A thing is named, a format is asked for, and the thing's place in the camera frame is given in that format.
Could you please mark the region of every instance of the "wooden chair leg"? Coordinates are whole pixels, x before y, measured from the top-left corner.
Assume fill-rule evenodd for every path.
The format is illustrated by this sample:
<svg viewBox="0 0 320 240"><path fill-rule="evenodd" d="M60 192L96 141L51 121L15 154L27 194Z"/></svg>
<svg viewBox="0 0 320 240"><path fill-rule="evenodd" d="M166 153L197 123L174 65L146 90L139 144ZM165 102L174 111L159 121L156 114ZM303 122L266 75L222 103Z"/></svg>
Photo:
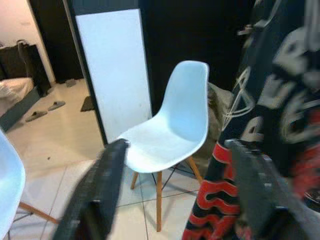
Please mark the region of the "wooden chair leg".
<svg viewBox="0 0 320 240"><path fill-rule="evenodd" d="M200 175L200 172L199 172L199 170L198 170L198 167L197 167L197 165L196 165L196 163L195 163L195 161L194 161L194 159L193 159L192 156L188 157L188 162L189 162L189 164L190 164L190 167L191 167L191 169L192 169L192 171L193 171L196 179L197 179L198 182L201 184L202 181L203 181L203 179L202 179L202 177L201 177L201 175Z"/></svg>
<svg viewBox="0 0 320 240"><path fill-rule="evenodd" d="M39 217L45 219L45 220L48 220L54 224L59 224L59 221L51 216L49 216L48 214L44 213L43 211L40 211L39 209L36 209L34 208L33 206L30 206L24 202L20 202L19 203L19 208L23 209L23 210L26 210L30 213L33 213L35 215L38 215Z"/></svg>
<svg viewBox="0 0 320 240"><path fill-rule="evenodd" d="M162 171L158 172L156 180L156 231L161 232L162 224Z"/></svg>
<svg viewBox="0 0 320 240"><path fill-rule="evenodd" d="M131 183L131 189L135 188L135 184L136 184L137 178L138 178L138 173L134 172L132 183Z"/></svg>

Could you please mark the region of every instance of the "white board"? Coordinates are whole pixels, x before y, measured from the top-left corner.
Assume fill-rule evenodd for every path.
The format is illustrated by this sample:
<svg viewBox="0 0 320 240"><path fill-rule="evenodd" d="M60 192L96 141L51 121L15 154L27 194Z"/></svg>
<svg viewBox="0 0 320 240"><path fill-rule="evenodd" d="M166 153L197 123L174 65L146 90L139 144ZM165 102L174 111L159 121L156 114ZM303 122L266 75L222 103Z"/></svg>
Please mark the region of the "white board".
<svg viewBox="0 0 320 240"><path fill-rule="evenodd" d="M139 9L75 17L107 141L151 117Z"/></svg>

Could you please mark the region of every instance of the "slipper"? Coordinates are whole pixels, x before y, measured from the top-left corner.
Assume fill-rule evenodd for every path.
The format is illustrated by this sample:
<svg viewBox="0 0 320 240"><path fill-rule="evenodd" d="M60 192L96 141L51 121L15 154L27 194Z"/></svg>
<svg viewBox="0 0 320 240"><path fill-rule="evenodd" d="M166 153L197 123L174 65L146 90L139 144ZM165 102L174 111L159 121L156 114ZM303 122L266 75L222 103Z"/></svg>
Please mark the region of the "slipper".
<svg viewBox="0 0 320 240"><path fill-rule="evenodd" d="M65 104L66 104L65 101L55 101L55 102L53 103L53 105L48 108L48 111L52 111L52 110L55 110L55 109L57 109L57 108L60 108L60 107L62 107L62 106L65 105Z"/></svg>
<svg viewBox="0 0 320 240"><path fill-rule="evenodd" d="M31 116L28 116L25 121L31 122L33 120L36 120L36 119L46 115L47 113L48 113L47 111L35 111L34 113L32 113Z"/></svg>

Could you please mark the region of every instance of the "white bedsheet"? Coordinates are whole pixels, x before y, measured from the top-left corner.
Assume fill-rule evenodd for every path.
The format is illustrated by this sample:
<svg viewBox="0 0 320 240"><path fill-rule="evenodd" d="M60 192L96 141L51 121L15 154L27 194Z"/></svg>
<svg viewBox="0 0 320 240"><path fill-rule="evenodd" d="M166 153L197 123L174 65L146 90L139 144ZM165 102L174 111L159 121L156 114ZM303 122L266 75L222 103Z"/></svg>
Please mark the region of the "white bedsheet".
<svg viewBox="0 0 320 240"><path fill-rule="evenodd" d="M34 88L30 77L11 78L0 81L0 117L20 102Z"/></svg>

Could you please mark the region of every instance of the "black mat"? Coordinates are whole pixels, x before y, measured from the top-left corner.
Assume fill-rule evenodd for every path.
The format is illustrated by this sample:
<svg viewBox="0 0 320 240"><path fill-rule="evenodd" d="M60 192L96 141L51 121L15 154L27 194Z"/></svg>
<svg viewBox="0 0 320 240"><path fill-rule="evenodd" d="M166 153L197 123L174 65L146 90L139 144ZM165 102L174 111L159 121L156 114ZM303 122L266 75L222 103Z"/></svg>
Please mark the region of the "black mat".
<svg viewBox="0 0 320 240"><path fill-rule="evenodd" d="M90 96L87 96L84 99L83 105L81 107L81 112L86 112L86 111L90 111L90 110L94 110L94 105L92 104L92 100Z"/></svg>

